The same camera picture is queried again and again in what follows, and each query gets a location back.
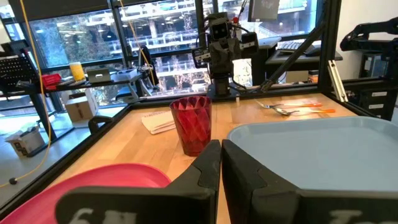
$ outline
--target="red plastic cup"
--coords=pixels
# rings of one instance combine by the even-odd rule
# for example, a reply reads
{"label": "red plastic cup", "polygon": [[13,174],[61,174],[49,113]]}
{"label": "red plastic cup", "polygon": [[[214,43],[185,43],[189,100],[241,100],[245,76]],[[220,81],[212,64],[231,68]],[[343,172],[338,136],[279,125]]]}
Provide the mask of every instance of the red plastic cup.
{"label": "red plastic cup", "polygon": [[199,155],[211,140],[211,100],[189,96],[170,104],[184,153]]}

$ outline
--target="light blue tray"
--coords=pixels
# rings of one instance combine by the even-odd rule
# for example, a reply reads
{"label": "light blue tray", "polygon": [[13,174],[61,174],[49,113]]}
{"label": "light blue tray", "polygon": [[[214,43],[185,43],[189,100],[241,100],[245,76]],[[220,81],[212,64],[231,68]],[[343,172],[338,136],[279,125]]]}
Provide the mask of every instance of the light blue tray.
{"label": "light blue tray", "polygon": [[301,189],[398,191],[398,126],[368,117],[247,124],[228,139]]}

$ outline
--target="floor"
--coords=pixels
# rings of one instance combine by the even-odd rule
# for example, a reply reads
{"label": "floor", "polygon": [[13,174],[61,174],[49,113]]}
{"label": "floor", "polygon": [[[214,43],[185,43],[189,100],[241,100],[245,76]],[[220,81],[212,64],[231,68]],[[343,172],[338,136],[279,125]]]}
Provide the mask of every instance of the floor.
{"label": "floor", "polygon": [[[103,116],[114,116],[117,112],[122,110],[123,107],[117,108],[107,108],[100,109],[97,115]],[[18,116],[12,118],[0,118],[0,185],[8,182],[8,180],[12,177],[18,177],[24,175],[34,169],[43,159],[45,151],[40,152],[36,156],[32,158],[20,158],[14,152],[11,145],[4,141],[4,139],[10,134],[18,131],[19,128],[23,127],[27,123],[33,123],[38,120],[37,116]],[[59,139],[57,142],[51,145],[48,158],[42,167],[40,167],[36,172],[28,177],[20,180],[16,185],[7,185],[0,190],[0,207],[7,202],[13,195],[18,193],[21,189],[23,189],[27,184],[29,184],[32,180],[34,180],[37,176],[39,176],[43,171],[48,169],[52,164],[57,162],[60,158],[62,158],[66,153],[68,153],[71,149],[73,149],[77,144],[82,142],[85,138],[90,135],[90,132],[87,127],[88,121],[81,121],[79,123],[71,123],[67,113],[57,114],[55,116],[51,116],[50,118],[51,124],[56,132],[56,134],[62,134],[72,126],[75,129]],[[40,127],[40,133],[45,142],[48,142],[47,134],[44,131],[44,128]]]}

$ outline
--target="yellow cup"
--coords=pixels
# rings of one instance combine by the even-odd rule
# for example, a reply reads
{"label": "yellow cup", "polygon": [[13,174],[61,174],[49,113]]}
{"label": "yellow cup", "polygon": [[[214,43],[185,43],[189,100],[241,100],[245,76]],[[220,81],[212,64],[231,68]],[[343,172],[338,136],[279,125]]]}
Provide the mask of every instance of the yellow cup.
{"label": "yellow cup", "polygon": [[80,62],[69,63],[69,67],[72,71],[72,75],[75,81],[80,81],[86,78]]}

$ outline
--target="yellow cable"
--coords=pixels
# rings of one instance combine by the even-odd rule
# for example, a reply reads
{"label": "yellow cable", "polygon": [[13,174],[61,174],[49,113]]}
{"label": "yellow cable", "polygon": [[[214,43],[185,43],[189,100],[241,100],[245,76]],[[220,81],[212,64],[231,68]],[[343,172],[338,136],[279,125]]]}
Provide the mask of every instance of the yellow cable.
{"label": "yellow cable", "polygon": [[[122,6],[122,10],[123,10],[124,15],[126,15],[126,12],[125,12],[125,10],[124,10],[123,0],[120,0],[120,5]],[[128,21],[128,23],[129,23],[129,25],[130,25],[130,28],[131,28],[131,30],[132,30],[132,35],[134,36],[134,39],[136,40],[136,43],[137,43],[137,45],[138,45],[138,48],[139,48],[139,50],[140,50],[142,56],[144,57],[145,62],[148,64],[148,67],[149,67],[149,66],[150,66],[150,63],[148,62],[147,57],[145,57],[145,54],[144,54],[144,52],[142,51],[142,48],[141,48],[141,46],[140,46],[139,43],[138,43],[136,31],[134,30],[134,28],[133,28],[131,22]],[[151,77],[152,77],[152,82],[153,82],[153,84],[155,85],[155,79],[154,79],[154,74],[152,73],[152,69],[149,69],[149,71],[150,71],[150,75],[151,75]]]}
{"label": "yellow cable", "polygon": [[[40,64],[38,63],[39,60],[37,60],[36,48],[35,48],[35,45],[33,44],[32,33],[30,31],[30,26],[29,26],[29,23],[28,23],[28,20],[27,20],[27,17],[26,17],[24,1],[20,0],[20,2],[21,2],[21,7],[22,7],[22,13],[24,14],[24,19],[25,19],[25,23],[26,23],[26,27],[27,27],[27,33],[29,34],[30,45],[32,46],[33,54],[35,56],[35,61],[36,61],[36,65],[37,65],[37,69],[39,71],[40,90],[42,92],[42,101],[43,101],[43,105],[44,105],[44,112],[45,112],[45,116],[47,118],[47,122],[49,124],[49,128],[48,128],[49,129],[49,144],[47,145],[44,157],[43,157],[42,161],[40,162],[40,164],[37,165],[37,167],[35,169],[32,169],[30,172],[28,172],[28,173],[26,173],[26,174],[24,174],[24,175],[22,175],[20,177],[16,177],[16,180],[21,180],[21,179],[33,174],[38,168],[40,168],[44,164],[44,162],[45,162],[45,160],[47,158],[47,155],[49,154],[49,149],[50,149],[50,146],[51,146],[51,124],[50,124],[49,114],[47,113],[47,105],[45,103],[42,70],[40,69]],[[10,184],[9,182],[5,183],[5,184],[2,184],[2,185],[0,185],[0,188],[1,187],[5,187],[5,186],[7,186],[9,184]]]}

